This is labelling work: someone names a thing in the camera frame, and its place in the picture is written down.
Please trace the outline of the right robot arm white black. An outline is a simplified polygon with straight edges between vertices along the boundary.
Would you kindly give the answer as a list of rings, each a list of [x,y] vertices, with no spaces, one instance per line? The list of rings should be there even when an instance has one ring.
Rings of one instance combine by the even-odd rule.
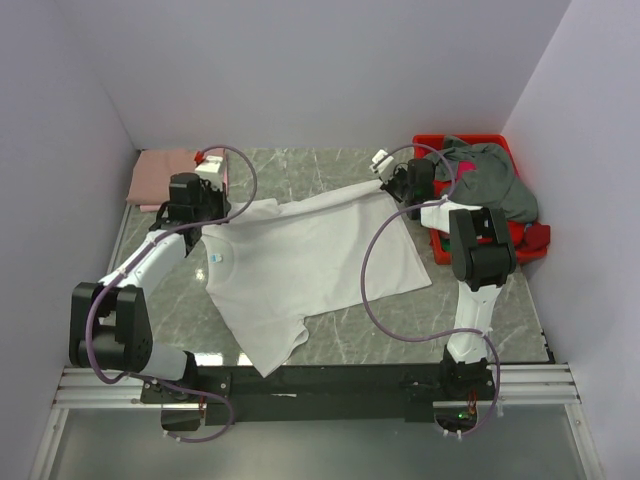
[[[440,363],[439,387],[460,399],[489,385],[487,345],[498,296],[517,259],[504,211],[456,203],[435,192],[435,166],[418,159],[401,163],[390,157],[372,167],[381,189],[405,207],[412,220],[448,235],[451,267],[458,281],[454,333]]]

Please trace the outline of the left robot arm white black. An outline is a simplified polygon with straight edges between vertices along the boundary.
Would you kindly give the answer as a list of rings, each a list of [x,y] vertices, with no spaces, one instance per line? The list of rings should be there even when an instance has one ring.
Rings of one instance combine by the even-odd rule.
[[[89,368],[93,354],[102,370],[159,378],[176,401],[193,399],[200,388],[198,374],[191,371],[193,356],[153,339],[146,300],[200,241],[200,224],[221,220],[229,211],[225,184],[195,173],[173,175],[169,200],[138,249],[100,281],[81,282],[73,290],[71,364]]]

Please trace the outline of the white t shirt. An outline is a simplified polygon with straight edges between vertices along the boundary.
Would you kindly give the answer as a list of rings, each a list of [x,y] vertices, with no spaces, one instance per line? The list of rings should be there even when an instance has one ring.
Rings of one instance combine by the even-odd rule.
[[[261,376],[308,340],[306,318],[431,285],[404,222],[378,230],[396,210],[373,180],[285,204],[259,200],[203,229],[206,290]]]

